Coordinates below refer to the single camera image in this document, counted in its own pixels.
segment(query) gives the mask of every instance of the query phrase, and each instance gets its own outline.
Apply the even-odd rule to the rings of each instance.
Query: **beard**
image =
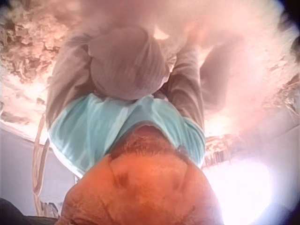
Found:
[[[188,154],[183,146],[175,148],[165,135],[153,125],[138,125],[129,130],[108,152],[111,160],[121,155],[136,154],[151,157],[154,155],[175,155],[189,163]]]

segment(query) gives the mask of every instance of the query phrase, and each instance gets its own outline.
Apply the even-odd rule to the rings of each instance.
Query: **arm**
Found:
[[[204,129],[196,45],[186,44],[177,54],[177,61],[169,79],[168,98],[183,117],[191,119]]]
[[[88,43],[100,34],[99,24],[89,20],[61,47],[48,91],[46,124],[49,128],[60,112],[73,100],[94,91],[90,78]]]

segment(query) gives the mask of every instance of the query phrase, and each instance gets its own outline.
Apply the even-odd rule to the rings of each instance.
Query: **hat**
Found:
[[[105,96],[140,99],[169,76],[158,42],[139,26],[115,28],[91,40],[89,54],[91,78]]]

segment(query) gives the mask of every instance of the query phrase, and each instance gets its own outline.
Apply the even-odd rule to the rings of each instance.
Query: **teal shirt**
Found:
[[[100,99],[94,94],[81,97],[60,113],[49,136],[58,159],[82,177],[130,128],[143,122],[158,128],[175,148],[184,146],[190,159],[202,164],[203,131],[171,103],[153,96],[135,102]]]

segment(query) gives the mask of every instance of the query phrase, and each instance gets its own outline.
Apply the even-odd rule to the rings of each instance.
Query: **light blue shirt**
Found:
[[[153,124],[175,148],[185,147],[190,159],[202,164],[203,131],[171,103],[153,96],[135,102],[94,94],[81,97],[60,113],[49,136],[58,159],[81,178],[130,128],[143,122]]]

